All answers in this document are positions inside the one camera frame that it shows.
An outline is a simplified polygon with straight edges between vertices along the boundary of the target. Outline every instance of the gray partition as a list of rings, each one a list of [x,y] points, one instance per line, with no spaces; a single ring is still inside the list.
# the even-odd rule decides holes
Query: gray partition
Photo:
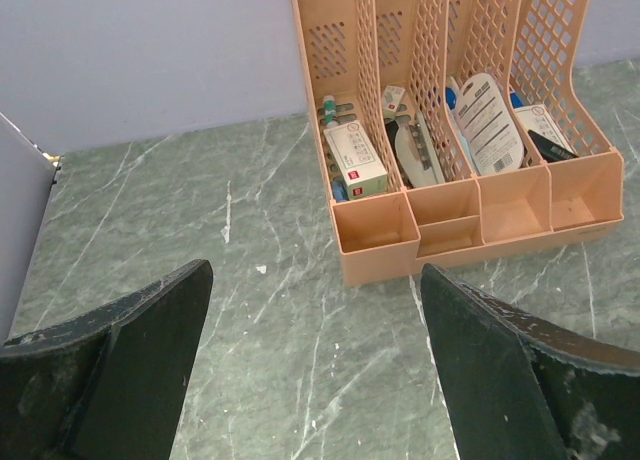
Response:
[[[55,168],[0,114],[0,344],[7,338]]]

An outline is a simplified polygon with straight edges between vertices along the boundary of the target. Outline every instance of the orange plastic organizer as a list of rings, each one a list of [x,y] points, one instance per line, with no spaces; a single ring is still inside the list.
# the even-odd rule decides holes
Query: orange plastic organizer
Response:
[[[603,237],[623,220],[624,162],[578,102],[571,70],[589,0],[292,0],[310,121],[347,285]],[[515,116],[521,169],[476,175],[446,115],[446,78],[490,69],[529,104],[544,103],[580,158],[547,164]],[[386,138],[381,92],[406,88],[447,183],[407,189]],[[322,99],[359,119],[389,171],[385,194],[336,203]]]

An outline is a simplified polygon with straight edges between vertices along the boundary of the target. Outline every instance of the white speck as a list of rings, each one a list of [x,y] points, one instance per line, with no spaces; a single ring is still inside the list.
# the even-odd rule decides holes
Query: white speck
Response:
[[[220,230],[224,237],[224,243],[229,243],[231,236],[231,180],[227,182],[227,224]]]

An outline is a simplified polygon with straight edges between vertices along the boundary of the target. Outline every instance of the marble surface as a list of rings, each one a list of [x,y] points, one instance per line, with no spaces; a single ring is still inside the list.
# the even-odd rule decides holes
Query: marble surface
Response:
[[[574,84],[625,157],[626,221],[456,273],[640,349],[640,62]],[[316,158],[302,115],[67,155],[13,333],[205,258],[216,279],[172,459],[456,458],[419,282],[342,285]]]

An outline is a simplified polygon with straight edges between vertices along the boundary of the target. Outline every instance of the empty compartment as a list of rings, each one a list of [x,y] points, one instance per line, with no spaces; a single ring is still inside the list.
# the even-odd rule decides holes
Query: empty compartment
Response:
[[[419,231],[418,258],[482,245],[478,215],[423,225]]]
[[[448,74],[460,87],[473,75],[494,75],[524,145],[522,166],[543,163],[509,98],[514,44],[522,0],[450,0]]]
[[[453,133],[443,100],[447,0],[376,0],[376,20],[380,95],[388,85],[405,88],[396,118],[414,123],[421,112],[445,179],[470,178],[470,161]]]
[[[478,183],[486,243],[551,230],[551,180],[546,167],[481,177]]]
[[[343,253],[405,242],[417,242],[418,229],[403,193],[333,205]]]
[[[512,65],[516,91],[530,105],[547,107],[581,157],[611,149],[571,83],[588,4],[589,0],[523,0]]]
[[[418,225],[480,214],[480,195],[475,180],[411,190],[407,197]]]
[[[384,164],[388,191],[402,180],[384,132],[379,101],[374,0],[292,0],[313,131],[325,188],[338,176],[324,139],[323,98],[333,95],[341,122],[358,119]]]
[[[623,160],[618,153],[558,162],[549,170],[554,230],[622,219]]]

